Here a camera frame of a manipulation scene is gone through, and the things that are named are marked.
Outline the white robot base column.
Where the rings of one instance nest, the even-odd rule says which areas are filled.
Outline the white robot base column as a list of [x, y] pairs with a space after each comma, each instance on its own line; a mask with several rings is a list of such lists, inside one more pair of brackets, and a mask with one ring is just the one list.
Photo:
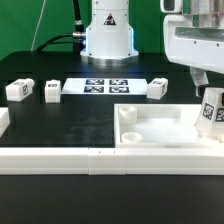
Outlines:
[[84, 62], [117, 66], [135, 61], [134, 31], [129, 25], [129, 0], [92, 0], [92, 21], [86, 28]]

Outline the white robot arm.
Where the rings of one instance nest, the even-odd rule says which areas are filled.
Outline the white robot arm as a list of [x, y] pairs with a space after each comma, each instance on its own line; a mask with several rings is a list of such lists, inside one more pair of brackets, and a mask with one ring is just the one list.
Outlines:
[[165, 54], [190, 67], [196, 95], [209, 86], [207, 72], [224, 74], [224, 0], [160, 0]]

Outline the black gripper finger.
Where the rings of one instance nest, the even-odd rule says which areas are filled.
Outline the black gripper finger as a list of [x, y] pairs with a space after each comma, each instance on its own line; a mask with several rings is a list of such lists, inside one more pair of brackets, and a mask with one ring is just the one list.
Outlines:
[[191, 67], [190, 75], [196, 87], [196, 96], [203, 97], [205, 89], [209, 86], [209, 81], [207, 78], [206, 71], [203, 69]]

